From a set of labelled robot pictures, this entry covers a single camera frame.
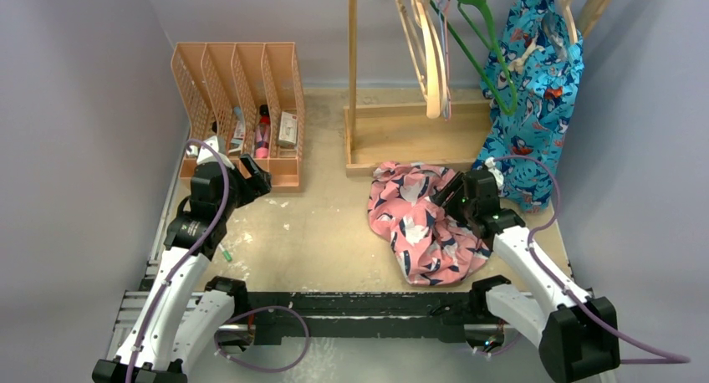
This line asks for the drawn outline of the pink shark print shorts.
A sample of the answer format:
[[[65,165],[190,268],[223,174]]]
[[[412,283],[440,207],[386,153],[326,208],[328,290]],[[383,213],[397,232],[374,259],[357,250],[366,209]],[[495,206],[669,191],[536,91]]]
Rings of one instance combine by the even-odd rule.
[[[373,172],[367,215],[388,241],[405,281],[451,286],[482,268],[492,255],[472,230],[432,201],[456,172],[421,162],[387,161]]]

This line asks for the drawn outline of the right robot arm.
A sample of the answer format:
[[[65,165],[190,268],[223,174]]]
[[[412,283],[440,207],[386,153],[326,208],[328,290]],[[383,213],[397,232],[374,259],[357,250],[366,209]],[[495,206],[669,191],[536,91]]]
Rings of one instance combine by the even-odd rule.
[[[620,365],[614,305],[580,288],[530,236],[518,213],[500,202],[502,174],[487,166],[458,172],[431,201],[469,227],[526,284],[523,294],[502,275],[472,285],[469,309],[482,322],[504,320],[538,350],[549,377],[574,382]]]

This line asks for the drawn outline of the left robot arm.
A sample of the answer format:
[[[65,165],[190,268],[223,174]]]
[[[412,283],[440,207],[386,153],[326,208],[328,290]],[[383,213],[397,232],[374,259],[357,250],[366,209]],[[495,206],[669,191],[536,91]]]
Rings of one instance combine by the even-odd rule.
[[[271,175],[249,155],[224,161],[199,160],[191,192],[169,223],[154,283],[134,327],[116,355],[98,360],[95,382],[186,382],[194,360],[226,320],[237,324],[249,312],[246,284],[212,278],[189,311],[193,291],[227,233],[234,209],[267,195]]]

